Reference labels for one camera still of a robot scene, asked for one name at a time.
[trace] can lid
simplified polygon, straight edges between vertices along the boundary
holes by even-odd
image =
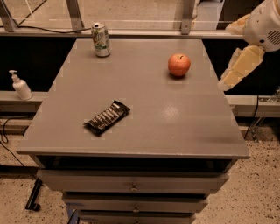
[[[105,26],[105,24],[101,24],[99,22],[94,23],[93,28],[103,28]]]

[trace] drawer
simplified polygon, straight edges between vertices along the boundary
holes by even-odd
[[[225,173],[39,170],[52,190],[107,193],[216,193]]]
[[[88,194],[63,195],[71,209],[121,212],[198,213],[207,205],[207,199],[188,195],[162,194]]]
[[[79,211],[83,221],[94,224],[191,224],[194,214],[175,213],[104,213]]]

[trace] hand sanitizer bottle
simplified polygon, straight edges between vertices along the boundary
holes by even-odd
[[[27,86],[24,80],[20,80],[17,76],[18,72],[15,70],[10,70],[9,73],[11,74],[11,78],[13,79],[14,83],[12,86],[17,91],[19,97],[26,101],[33,97],[32,91]]]

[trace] red apple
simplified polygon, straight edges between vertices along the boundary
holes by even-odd
[[[185,75],[190,66],[190,59],[183,53],[175,53],[168,60],[168,69],[175,76]]]

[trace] metal post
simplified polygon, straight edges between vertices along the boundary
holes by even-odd
[[[18,28],[18,24],[12,19],[4,0],[0,0],[0,18],[7,32],[14,32]]]
[[[66,0],[69,14],[71,17],[71,24],[74,31],[81,30],[85,26],[81,21],[81,14],[77,0]]]
[[[184,0],[184,11],[181,24],[181,33],[189,34],[193,20],[193,7],[195,0]]]

